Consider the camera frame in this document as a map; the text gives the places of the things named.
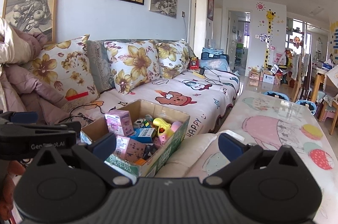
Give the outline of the person left hand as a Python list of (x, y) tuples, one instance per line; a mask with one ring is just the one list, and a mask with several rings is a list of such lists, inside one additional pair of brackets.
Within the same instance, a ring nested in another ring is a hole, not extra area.
[(6, 177), (1, 188), (1, 220), (7, 221), (11, 217), (14, 206), (13, 194), (15, 183), (13, 178), (16, 175), (23, 175), (25, 168), (18, 161), (11, 161), (7, 167)]

